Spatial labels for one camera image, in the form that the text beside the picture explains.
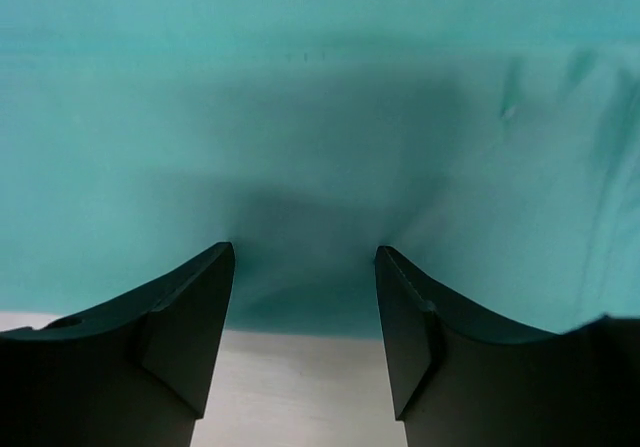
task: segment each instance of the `teal fabric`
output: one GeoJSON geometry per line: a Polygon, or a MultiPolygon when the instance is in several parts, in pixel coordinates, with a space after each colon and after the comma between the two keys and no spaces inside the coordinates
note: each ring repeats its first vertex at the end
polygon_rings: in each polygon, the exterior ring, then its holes
{"type": "Polygon", "coordinates": [[[640,312],[640,0],[0,0],[0,310],[218,240],[229,326],[377,336],[389,243],[563,331],[640,312]]]}

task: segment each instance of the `teal cloth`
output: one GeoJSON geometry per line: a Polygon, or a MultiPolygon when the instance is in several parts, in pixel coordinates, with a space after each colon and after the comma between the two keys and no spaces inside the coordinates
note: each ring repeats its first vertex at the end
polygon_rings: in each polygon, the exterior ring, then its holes
{"type": "Polygon", "coordinates": [[[531,325],[640,312],[640,0],[0,0],[0,310],[219,240],[228,325],[378,336],[373,255],[531,325]]]}

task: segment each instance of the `black plastic part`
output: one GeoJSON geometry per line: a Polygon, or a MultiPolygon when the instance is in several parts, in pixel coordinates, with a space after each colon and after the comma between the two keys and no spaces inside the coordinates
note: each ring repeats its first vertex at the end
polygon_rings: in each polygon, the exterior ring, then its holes
{"type": "Polygon", "coordinates": [[[391,247],[375,264],[408,447],[640,445],[639,320],[556,335],[485,309],[391,247]]]}
{"type": "Polygon", "coordinates": [[[174,271],[42,330],[0,333],[0,444],[186,447],[204,415],[235,256],[174,271]]]}

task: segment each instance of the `white surface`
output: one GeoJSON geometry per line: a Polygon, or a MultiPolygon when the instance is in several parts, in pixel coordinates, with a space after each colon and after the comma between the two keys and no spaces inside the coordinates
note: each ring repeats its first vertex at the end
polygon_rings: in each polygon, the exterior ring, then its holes
{"type": "MultiPolygon", "coordinates": [[[[0,312],[0,331],[55,317],[0,312]]],[[[192,447],[405,447],[382,343],[225,331],[192,447]]]]}

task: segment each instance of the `curved edge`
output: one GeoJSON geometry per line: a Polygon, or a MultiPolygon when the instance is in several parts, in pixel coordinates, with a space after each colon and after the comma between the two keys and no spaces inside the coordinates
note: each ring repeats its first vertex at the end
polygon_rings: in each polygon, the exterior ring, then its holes
{"type": "Polygon", "coordinates": [[[170,306],[223,253],[233,254],[230,242],[219,242],[176,269],[95,307],[61,317],[41,329],[21,327],[0,332],[0,341],[56,342],[82,339],[139,321],[149,312],[170,306]]]}
{"type": "Polygon", "coordinates": [[[557,334],[497,314],[429,277],[390,246],[380,246],[376,266],[388,269],[399,287],[424,313],[459,335],[485,344],[518,345],[544,341],[557,334]]]}

